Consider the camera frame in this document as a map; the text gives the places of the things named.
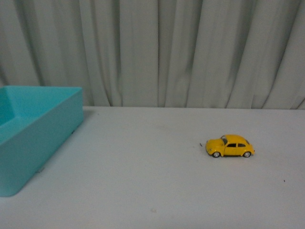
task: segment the car hood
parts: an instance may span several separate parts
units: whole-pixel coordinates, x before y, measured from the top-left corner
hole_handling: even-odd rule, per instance
[[[222,139],[211,139],[206,143],[207,149],[220,147],[220,146],[224,146],[224,142]]]

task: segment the car wheel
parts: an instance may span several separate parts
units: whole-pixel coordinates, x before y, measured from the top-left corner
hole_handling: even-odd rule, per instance
[[[219,152],[215,152],[215,153],[212,154],[212,156],[213,156],[213,157],[219,157],[219,156],[220,156],[220,153],[219,153]]]
[[[251,156],[251,153],[250,152],[245,152],[243,156],[244,157],[249,157],[249,156]]]

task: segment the car door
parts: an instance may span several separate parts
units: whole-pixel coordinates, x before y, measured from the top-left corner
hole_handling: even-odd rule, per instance
[[[235,156],[237,154],[236,143],[228,144],[224,149],[224,155]]]

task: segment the plastic tray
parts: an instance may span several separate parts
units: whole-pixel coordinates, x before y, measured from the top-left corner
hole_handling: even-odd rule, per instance
[[[20,191],[82,121],[81,88],[0,88],[0,196]]]

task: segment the car window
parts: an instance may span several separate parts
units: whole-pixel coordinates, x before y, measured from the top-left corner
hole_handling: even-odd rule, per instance
[[[236,147],[236,144],[235,143],[229,144],[227,147]]]
[[[222,141],[224,142],[224,144],[227,144],[228,140],[226,139],[225,136],[222,136],[221,139],[222,139]]]

